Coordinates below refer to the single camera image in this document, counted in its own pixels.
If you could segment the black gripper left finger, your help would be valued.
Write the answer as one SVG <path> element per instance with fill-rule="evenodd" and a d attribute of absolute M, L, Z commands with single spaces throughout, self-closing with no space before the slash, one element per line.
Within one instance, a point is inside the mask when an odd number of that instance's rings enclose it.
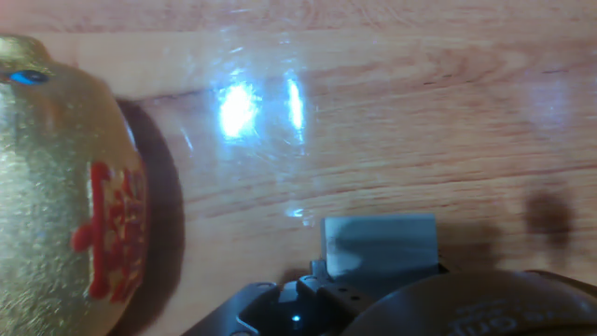
<path fill-rule="evenodd" d="M 374 302 L 345 284 L 307 275 L 242 288 L 183 336 L 339 335 Z"/>

